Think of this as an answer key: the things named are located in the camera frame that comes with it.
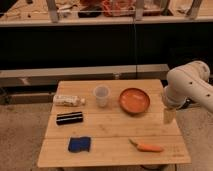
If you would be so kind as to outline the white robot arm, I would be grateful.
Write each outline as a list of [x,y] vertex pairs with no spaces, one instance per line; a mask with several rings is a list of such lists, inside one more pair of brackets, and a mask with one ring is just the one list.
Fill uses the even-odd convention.
[[170,124],[187,99],[213,113],[213,85],[209,84],[210,68],[203,61],[193,61],[171,69],[166,76],[168,85],[162,92],[164,123]]

